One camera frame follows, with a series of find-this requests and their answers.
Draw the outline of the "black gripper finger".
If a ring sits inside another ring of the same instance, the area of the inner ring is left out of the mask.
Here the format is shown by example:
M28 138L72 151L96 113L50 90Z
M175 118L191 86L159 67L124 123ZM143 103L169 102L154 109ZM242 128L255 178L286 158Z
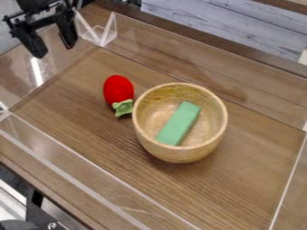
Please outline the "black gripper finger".
M36 58L43 58L48 53L48 49L39 33L35 30L28 30L26 28L15 28L14 34L31 55Z
M75 25L75 13L62 13L56 17L59 35L67 49L75 47L78 43L78 29Z

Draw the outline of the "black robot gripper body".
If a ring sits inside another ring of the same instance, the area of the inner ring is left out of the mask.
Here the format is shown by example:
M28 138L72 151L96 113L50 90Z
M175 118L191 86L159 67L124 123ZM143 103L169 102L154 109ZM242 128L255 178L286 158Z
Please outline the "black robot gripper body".
M14 38L16 38L14 34L15 28L26 28L38 32L38 29L52 24L56 25L59 14L75 13L70 0L18 0L18 6L20 10L3 18Z

